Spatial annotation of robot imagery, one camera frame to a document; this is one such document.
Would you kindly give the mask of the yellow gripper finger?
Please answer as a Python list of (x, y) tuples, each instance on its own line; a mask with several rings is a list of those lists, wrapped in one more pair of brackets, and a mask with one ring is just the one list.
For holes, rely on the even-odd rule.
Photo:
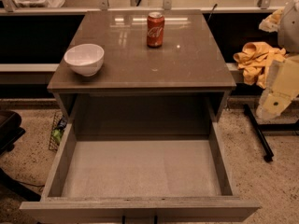
[(260, 119), (273, 119), (299, 95), (299, 55), (283, 62), (273, 61), (266, 79), (266, 88), (259, 100), (256, 115)]
[(280, 24), (282, 13), (283, 8), (274, 11), (272, 14), (261, 21), (261, 23), (259, 24), (259, 29), (269, 33), (276, 32)]

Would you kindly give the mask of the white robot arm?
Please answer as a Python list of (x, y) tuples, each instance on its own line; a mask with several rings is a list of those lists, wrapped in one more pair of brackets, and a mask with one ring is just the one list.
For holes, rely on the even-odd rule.
[(280, 116), (299, 95), (299, 0), (291, 0), (283, 9), (278, 44), (289, 54), (283, 62), (274, 60), (270, 65), (256, 110), (260, 119)]

